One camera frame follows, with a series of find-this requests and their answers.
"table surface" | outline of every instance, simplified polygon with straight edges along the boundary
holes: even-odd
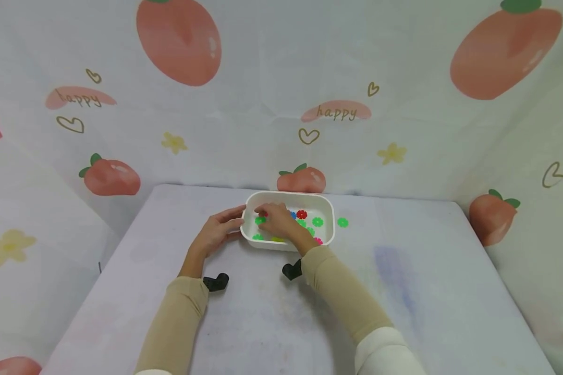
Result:
[[[144,336],[206,218],[254,190],[160,185],[73,319],[43,375],[132,374]],[[330,245],[386,309],[429,375],[554,375],[453,202],[324,194],[347,228]],[[239,241],[207,261],[211,293],[191,374],[354,373],[355,348],[325,302],[282,266],[297,253]]]

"blue stain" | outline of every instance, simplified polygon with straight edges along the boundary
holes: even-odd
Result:
[[[382,282],[388,287],[392,298],[404,304],[411,315],[411,323],[416,327],[417,307],[409,287],[412,285],[409,277],[413,275],[405,269],[408,268],[408,264],[401,260],[403,256],[400,255],[399,250],[389,246],[376,246],[373,248],[373,256]]]

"white curtain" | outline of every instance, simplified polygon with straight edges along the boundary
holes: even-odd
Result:
[[[0,361],[164,182],[471,206],[563,375],[563,0],[1,1]]]

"heart outline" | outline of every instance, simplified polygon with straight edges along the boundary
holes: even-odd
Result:
[[[304,139],[302,139],[302,133],[304,132],[304,136],[305,137],[309,137],[311,134],[313,133],[317,133],[317,136],[315,138],[313,138],[312,141],[310,142],[305,142]],[[317,130],[317,129],[313,129],[311,131],[307,131],[305,128],[301,128],[298,130],[298,139],[300,139],[300,141],[302,143],[304,143],[305,145],[310,145],[311,143],[317,141],[317,139],[320,137],[321,135],[321,131]]]
[[[85,69],[85,73],[93,81],[93,83],[99,84],[100,82],[102,82],[102,76],[100,76],[100,74],[97,74],[89,69]]]
[[[376,86],[375,82],[371,81],[369,83],[369,87],[367,87],[367,96],[369,96],[369,98],[375,94],[377,94],[377,92],[380,90],[379,86]]]
[[[553,166],[556,166],[557,168],[553,171],[553,173],[551,174],[552,177],[558,177],[561,178],[559,179],[559,181],[555,182],[553,185],[546,185],[546,177],[548,176],[548,172],[550,171],[551,168],[553,168]],[[552,163],[545,171],[544,176],[542,177],[542,187],[545,189],[550,189],[553,186],[557,185],[559,182],[563,181],[563,174],[557,174],[557,172],[559,171],[559,168],[561,167],[561,163],[556,161],[554,163]]]
[[[79,121],[81,124],[81,131],[73,129],[72,127],[68,127],[66,125],[64,125],[61,120],[65,120],[67,121],[69,124],[73,125],[76,121]],[[81,119],[77,118],[77,117],[73,117],[72,119],[68,119],[66,117],[63,116],[56,116],[56,123],[59,124],[61,127],[64,127],[67,130],[71,130],[71,131],[75,131],[75,133],[79,133],[79,134],[84,134],[85,132],[85,125],[83,124],[83,121],[81,121]]]

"black clip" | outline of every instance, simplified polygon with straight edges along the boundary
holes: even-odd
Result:
[[[205,283],[209,292],[218,292],[227,288],[227,283],[229,283],[229,276],[226,273],[219,273],[217,279],[212,277],[203,277],[202,282]]]
[[[288,278],[288,280],[292,281],[296,279],[296,277],[302,275],[302,263],[300,259],[296,262],[296,264],[291,265],[290,263],[283,266],[281,272]]]

